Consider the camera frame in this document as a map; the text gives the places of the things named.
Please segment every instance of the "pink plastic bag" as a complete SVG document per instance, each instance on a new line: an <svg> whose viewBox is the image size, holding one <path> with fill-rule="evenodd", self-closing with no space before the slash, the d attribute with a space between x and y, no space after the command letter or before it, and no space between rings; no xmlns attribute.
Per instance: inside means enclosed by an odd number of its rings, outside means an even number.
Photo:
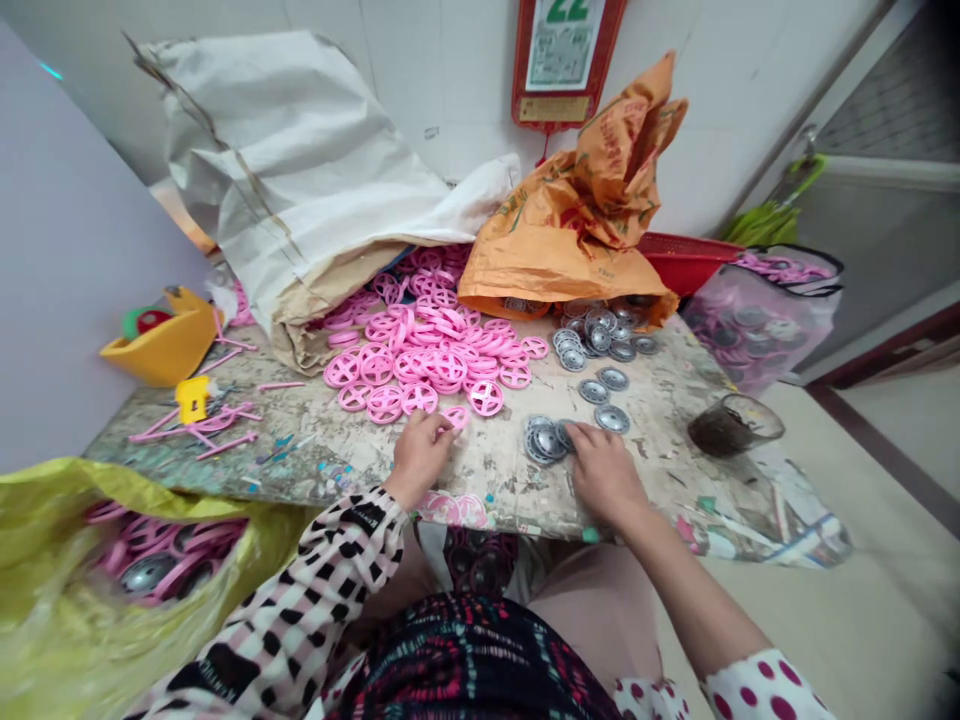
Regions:
<svg viewBox="0 0 960 720"><path fill-rule="evenodd" d="M842 289L835 281L843 265L797 246L775 245L755 255L815 266L822 272L808 282L790 283L748 267L725 265L681 314L740 392L758 396L833 330Z"/></svg>

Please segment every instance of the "green umbrella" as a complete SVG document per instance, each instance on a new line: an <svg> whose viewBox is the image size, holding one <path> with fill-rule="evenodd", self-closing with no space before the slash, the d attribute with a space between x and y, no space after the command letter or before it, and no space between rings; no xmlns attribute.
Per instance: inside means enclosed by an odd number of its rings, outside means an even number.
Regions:
<svg viewBox="0 0 960 720"><path fill-rule="evenodd" d="M791 176L800 170L808 171L807 179L800 184L800 187L782 203L768 200L760 207L737 215L723 231L720 239L743 247L778 243L797 244L797 218L800 215L800 208L793 207L793 203L820 177L820 173L826 166L825 155L814 155L812 158L797 160L790 166L784 181L789 181Z"/></svg>

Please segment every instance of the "yellow plastic bag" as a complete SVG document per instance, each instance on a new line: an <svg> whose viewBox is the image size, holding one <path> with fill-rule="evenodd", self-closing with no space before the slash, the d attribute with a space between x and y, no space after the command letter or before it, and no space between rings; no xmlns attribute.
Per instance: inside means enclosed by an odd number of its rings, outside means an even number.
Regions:
<svg viewBox="0 0 960 720"><path fill-rule="evenodd" d="M179 602L124 602L89 570L110 536L104 497L178 522L246 517L220 571ZM0 476L0 717L120 718L193 659L230 612L294 557L316 508L185 497L129 468L79 458Z"/></svg>
<svg viewBox="0 0 960 720"><path fill-rule="evenodd" d="M575 150L556 153L517 187L477 234L460 279L460 302L511 320L549 303L653 295L648 324L662 327L678 304L636 250L660 207L657 158L687 111L670 101L674 53L634 80L580 131ZM504 306L517 297L536 311Z"/></svg>

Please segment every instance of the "person's left hand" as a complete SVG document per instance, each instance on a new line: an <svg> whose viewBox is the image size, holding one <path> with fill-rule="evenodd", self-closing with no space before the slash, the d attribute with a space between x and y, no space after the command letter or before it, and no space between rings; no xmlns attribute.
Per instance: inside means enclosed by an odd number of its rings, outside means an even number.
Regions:
<svg viewBox="0 0 960 720"><path fill-rule="evenodd" d="M450 446L460 435L440 413L414 410L393 450L393 472L383 489L410 512L440 477L450 456Z"/></svg>

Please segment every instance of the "red plastic basket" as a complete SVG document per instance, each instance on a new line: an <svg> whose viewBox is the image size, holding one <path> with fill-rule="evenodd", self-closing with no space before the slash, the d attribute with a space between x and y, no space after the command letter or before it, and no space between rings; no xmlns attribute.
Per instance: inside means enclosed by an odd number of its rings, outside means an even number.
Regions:
<svg viewBox="0 0 960 720"><path fill-rule="evenodd" d="M743 252L739 245L666 233L644 233L637 249L680 297L697 292L724 263Z"/></svg>

